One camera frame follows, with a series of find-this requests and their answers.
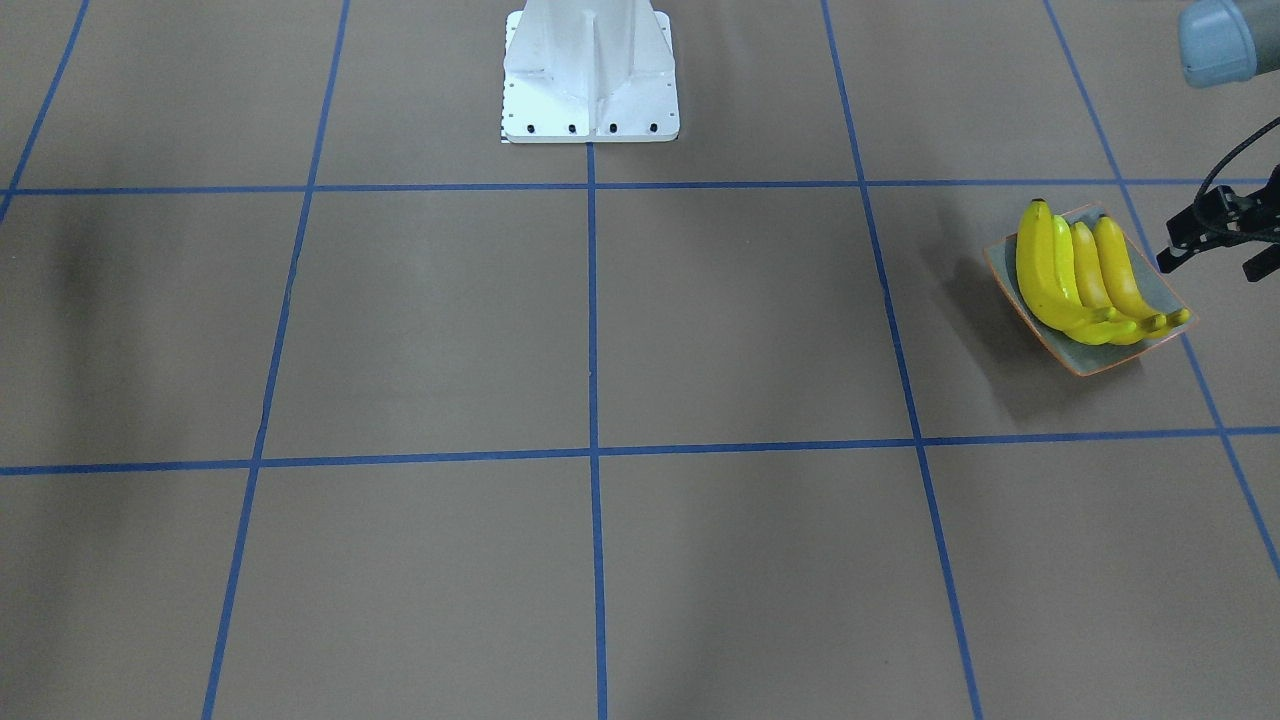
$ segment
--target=floor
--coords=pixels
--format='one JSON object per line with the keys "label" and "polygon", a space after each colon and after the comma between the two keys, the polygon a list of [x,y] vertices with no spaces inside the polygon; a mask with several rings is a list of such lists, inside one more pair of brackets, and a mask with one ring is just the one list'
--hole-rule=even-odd
{"label": "floor", "polygon": [[662,0],[531,147],[517,0],[0,1],[0,715],[1275,717],[1280,279],[1079,379],[982,259],[1275,115],[1183,5]]}

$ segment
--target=rectangular plate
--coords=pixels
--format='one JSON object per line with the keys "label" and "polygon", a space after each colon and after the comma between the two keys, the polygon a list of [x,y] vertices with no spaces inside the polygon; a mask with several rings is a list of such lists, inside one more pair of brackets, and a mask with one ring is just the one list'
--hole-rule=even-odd
{"label": "rectangular plate", "polygon": [[[1107,213],[1101,205],[1091,202],[1084,208],[1064,213],[1062,217],[1071,224],[1076,220],[1084,220],[1084,224],[1092,228],[1103,214]],[[1005,292],[1005,297],[1007,297],[1009,302],[1015,310],[1018,310],[1018,314],[1021,315],[1023,322],[1027,323],[1027,327],[1030,328],[1037,340],[1041,341],[1041,345],[1043,345],[1050,354],[1062,364],[1064,368],[1079,377],[1093,375],[1096,373],[1101,373],[1102,370],[1110,370],[1121,363],[1128,363],[1143,352],[1165,345],[1166,342],[1183,334],[1188,328],[1196,324],[1197,320],[1199,320],[1199,316],[1193,311],[1190,320],[1174,328],[1165,337],[1143,340],[1134,345],[1093,346],[1075,342],[1064,333],[1041,323],[1034,315],[1032,315],[1030,309],[1027,307],[1027,302],[1023,301],[1023,293],[1018,291],[1018,265],[1015,264],[1014,256],[1016,245],[1018,236],[1011,234],[1000,242],[988,246],[983,251],[983,255],[987,256],[987,265],[991,268],[991,273],[996,277],[1000,290]],[[1171,287],[1169,287],[1164,275],[1161,275],[1156,268],[1151,265],[1147,256],[1143,255],[1140,250],[1134,247],[1133,241],[1129,241],[1128,245],[1129,260],[1133,263],[1133,275],[1138,281],[1138,290],[1142,291],[1142,296],[1147,300],[1147,302],[1161,313],[1171,313],[1179,307],[1184,307],[1185,305],[1181,299],[1178,297]]]}
{"label": "rectangular plate", "polygon": [[[658,28],[667,41],[667,49],[675,51],[671,41],[671,17],[662,10],[654,10]],[[511,40],[516,36],[520,20],[525,17],[524,10],[515,10],[507,15],[507,50],[511,49]],[[628,83],[616,90],[605,97],[604,108],[611,118],[620,120],[617,132],[602,132],[600,128],[590,128],[590,113],[586,102],[564,95],[556,101],[548,101],[545,88],[529,87],[527,82],[520,77],[503,74],[502,92],[502,120],[499,133],[502,142],[507,145],[520,143],[584,143],[584,142],[669,142],[680,136],[680,101],[677,97],[675,76],[662,77],[634,77]],[[529,110],[534,109],[534,119],[529,117]],[[535,126],[550,126],[564,128],[563,132],[539,132],[534,136],[517,135],[512,140],[507,135],[507,119],[522,118],[516,123],[532,120]],[[570,133],[568,126],[575,124],[582,128],[580,132]],[[658,124],[657,131],[650,131],[650,123]]]}

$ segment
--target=banana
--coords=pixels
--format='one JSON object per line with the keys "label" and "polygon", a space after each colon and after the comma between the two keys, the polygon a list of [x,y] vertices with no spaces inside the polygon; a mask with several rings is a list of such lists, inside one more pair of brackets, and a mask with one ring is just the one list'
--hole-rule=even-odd
{"label": "banana", "polygon": [[[1102,282],[1106,284],[1107,297],[1114,306],[1125,315],[1143,322],[1160,315],[1160,310],[1148,305],[1138,290],[1138,281],[1133,277],[1133,261],[1129,259],[1129,241],[1125,240],[1120,225],[1110,217],[1102,215],[1093,228],[1093,237],[1097,241]],[[1185,324],[1190,316],[1190,310],[1179,307],[1165,315],[1164,328],[1152,331],[1147,337],[1169,334],[1169,331]]]}
{"label": "banana", "polygon": [[[1053,215],[1053,270],[1057,274],[1057,286],[1068,302],[1083,306],[1075,282],[1075,252],[1071,247],[1071,227],[1062,215]],[[1093,323],[1062,332],[1075,342],[1105,345],[1116,337],[1132,334],[1137,329],[1137,323],[1117,314],[1111,322]]]}
{"label": "banana", "polygon": [[1062,292],[1053,261],[1053,213],[1036,199],[1018,223],[1014,246],[1018,291],[1039,322],[1057,331],[1074,331],[1115,318],[1115,307],[1084,307]]}
{"label": "banana", "polygon": [[[1102,279],[1102,266],[1098,264],[1098,246],[1093,240],[1089,225],[1082,222],[1071,225],[1071,250],[1075,252],[1075,286],[1079,290],[1080,302],[1085,307],[1110,307],[1111,297],[1107,295],[1107,287]],[[1124,314],[1120,318],[1133,320],[1134,329],[1111,338],[1108,341],[1111,345],[1134,345],[1147,336],[1165,329],[1165,325],[1169,324],[1164,314],[1156,314],[1142,320],[1135,320]]]}

